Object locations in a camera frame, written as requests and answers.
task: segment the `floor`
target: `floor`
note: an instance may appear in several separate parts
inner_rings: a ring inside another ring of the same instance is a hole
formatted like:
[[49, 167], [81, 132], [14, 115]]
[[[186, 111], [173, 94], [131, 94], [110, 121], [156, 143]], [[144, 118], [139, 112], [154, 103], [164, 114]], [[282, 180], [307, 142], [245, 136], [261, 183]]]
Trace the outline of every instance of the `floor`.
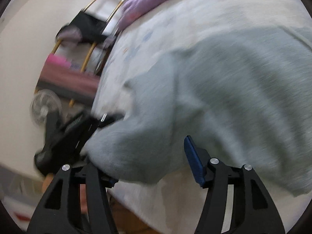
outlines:
[[117, 229], [123, 231], [124, 234], [159, 234], [113, 197], [110, 199], [110, 207]]

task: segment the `white bedsheet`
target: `white bedsheet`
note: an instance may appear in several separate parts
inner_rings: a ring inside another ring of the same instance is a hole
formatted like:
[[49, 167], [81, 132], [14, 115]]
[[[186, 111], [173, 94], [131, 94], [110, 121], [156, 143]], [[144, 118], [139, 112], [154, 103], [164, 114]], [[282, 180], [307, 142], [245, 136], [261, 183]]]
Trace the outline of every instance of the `white bedsheet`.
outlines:
[[[129, 111], [132, 99], [123, 89], [124, 82], [149, 70], [166, 51], [190, 47], [220, 31], [276, 24], [311, 27], [312, 20], [300, 0], [169, 0], [122, 33], [102, 75], [93, 111], [99, 116]], [[305, 210], [312, 192], [294, 198], [282, 188], [264, 183], [288, 231]], [[110, 191], [143, 221], [166, 234], [194, 233], [206, 192], [195, 183], [188, 167], [153, 186], [119, 182]], [[227, 208], [223, 230], [229, 224]]]

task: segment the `bedsheet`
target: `bedsheet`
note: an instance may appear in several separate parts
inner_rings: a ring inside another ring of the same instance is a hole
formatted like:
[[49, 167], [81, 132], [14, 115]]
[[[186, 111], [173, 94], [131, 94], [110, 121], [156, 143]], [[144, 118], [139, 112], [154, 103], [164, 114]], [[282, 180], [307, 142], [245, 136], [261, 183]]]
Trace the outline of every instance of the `bedsheet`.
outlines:
[[[93, 112], [129, 111], [132, 97], [124, 82], [148, 71], [161, 54], [193, 46], [220, 31], [253, 26], [311, 27], [300, 0], [168, 0], [129, 26], [119, 37], [100, 80]], [[288, 231], [312, 193], [294, 198], [264, 180]], [[160, 233], [194, 233], [206, 191], [188, 167], [152, 186], [119, 182], [110, 193]], [[230, 193], [223, 230], [230, 224]]]

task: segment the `light blue blanket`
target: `light blue blanket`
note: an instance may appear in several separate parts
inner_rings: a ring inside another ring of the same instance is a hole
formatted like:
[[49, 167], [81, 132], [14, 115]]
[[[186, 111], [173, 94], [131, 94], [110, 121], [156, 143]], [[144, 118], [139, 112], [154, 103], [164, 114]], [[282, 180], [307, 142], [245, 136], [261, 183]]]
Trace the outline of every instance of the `light blue blanket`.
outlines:
[[187, 164], [183, 140], [251, 164], [294, 195], [312, 190], [312, 31], [255, 28], [164, 55], [129, 80], [130, 117], [86, 144], [105, 173], [155, 183]]

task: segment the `metal screw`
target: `metal screw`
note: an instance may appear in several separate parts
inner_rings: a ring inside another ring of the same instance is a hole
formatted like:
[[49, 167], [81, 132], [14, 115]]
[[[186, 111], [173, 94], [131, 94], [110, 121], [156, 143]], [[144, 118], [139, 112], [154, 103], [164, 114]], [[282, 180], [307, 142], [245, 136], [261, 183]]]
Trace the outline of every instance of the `metal screw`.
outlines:
[[251, 170], [252, 170], [252, 166], [251, 166], [250, 164], [244, 165], [244, 168], [245, 168], [247, 171], [251, 171]]
[[210, 162], [212, 164], [218, 164], [219, 163], [219, 159], [212, 158], [212, 159], [210, 159]]
[[62, 166], [63, 171], [68, 171], [70, 168], [71, 168], [71, 166], [69, 164], [65, 164]]
[[103, 114], [101, 122], [105, 121], [106, 116], [107, 116], [107, 113]]

